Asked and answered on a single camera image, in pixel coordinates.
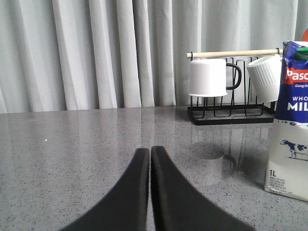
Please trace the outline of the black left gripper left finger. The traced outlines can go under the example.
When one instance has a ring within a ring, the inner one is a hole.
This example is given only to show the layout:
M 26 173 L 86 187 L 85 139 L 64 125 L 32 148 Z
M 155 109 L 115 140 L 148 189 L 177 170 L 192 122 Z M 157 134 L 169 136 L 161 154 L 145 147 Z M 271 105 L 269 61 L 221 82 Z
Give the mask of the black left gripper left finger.
M 144 231 L 149 191 L 149 150 L 138 148 L 127 169 L 108 192 L 64 231 Z

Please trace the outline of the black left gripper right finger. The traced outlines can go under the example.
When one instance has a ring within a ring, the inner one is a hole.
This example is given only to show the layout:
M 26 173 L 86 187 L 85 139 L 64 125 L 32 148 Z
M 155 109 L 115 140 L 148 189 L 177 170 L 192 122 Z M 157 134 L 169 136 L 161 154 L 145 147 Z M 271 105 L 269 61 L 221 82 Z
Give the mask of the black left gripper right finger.
M 253 231 L 206 199 L 180 173 L 163 146 L 151 148 L 151 198 L 158 231 Z

